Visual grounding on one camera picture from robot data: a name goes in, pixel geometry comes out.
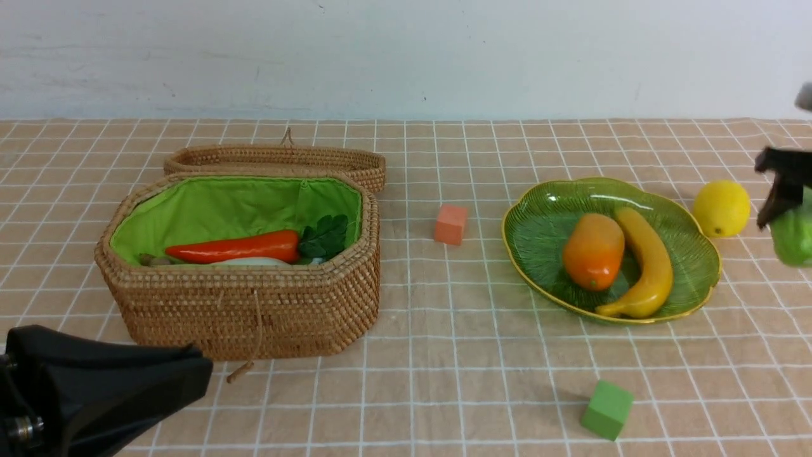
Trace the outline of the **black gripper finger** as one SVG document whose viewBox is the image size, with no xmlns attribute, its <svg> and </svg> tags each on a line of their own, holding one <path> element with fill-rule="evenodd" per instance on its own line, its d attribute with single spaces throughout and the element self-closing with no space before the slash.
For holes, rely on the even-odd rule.
<svg viewBox="0 0 812 457">
<path fill-rule="evenodd" d="M 811 187 L 811 153 L 765 147 L 755 159 L 754 170 L 760 174 L 768 171 L 775 174 L 768 197 L 757 214 L 757 226 L 763 230 L 802 205 L 804 189 Z"/>
</svg>

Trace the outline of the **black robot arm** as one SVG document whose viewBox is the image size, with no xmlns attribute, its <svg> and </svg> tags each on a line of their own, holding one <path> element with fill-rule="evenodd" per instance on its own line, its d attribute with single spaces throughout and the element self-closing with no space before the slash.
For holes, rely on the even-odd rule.
<svg viewBox="0 0 812 457">
<path fill-rule="evenodd" d="M 3 456 L 809 456 L 746 152 L 2 167 Z"/>
</svg>

